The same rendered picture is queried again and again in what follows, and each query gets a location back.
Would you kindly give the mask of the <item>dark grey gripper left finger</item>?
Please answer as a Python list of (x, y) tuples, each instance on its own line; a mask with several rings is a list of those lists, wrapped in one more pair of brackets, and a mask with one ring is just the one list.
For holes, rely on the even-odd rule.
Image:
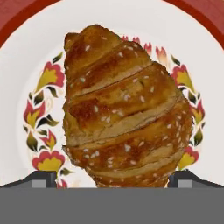
[(56, 188), (56, 171), (33, 171), (27, 177), (0, 185), (0, 188)]

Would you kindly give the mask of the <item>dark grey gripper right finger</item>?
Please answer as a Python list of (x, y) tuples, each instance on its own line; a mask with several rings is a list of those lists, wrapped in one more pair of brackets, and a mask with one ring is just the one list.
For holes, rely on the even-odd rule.
[(189, 170), (175, 171), (168, 182), (169, 188), (224, 188), (224, 185), (219, 185), (214, 182), (199, 178)]

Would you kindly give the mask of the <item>golden brown seeded croissant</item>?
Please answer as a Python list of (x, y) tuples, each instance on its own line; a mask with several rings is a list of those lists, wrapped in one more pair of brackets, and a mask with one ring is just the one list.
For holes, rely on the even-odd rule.
[(98, 24), (65, 36), (65, 153), (99, 187), (163, 187), (189, 144), (188, 100), (136, 42)]

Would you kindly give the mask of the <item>white floral plate red rim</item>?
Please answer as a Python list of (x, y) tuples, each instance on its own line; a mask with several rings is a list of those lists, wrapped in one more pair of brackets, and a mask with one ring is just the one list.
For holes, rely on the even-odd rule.
[(224, 186), (224, 38), (164, 0), (59, 0), (0, 46), (0, 186), (56, 171), (62, 187), (96, 186), (64, 151), (65, 36), (90, 25), (138, 43), (188, 100), (192, 135), (176, 170)]

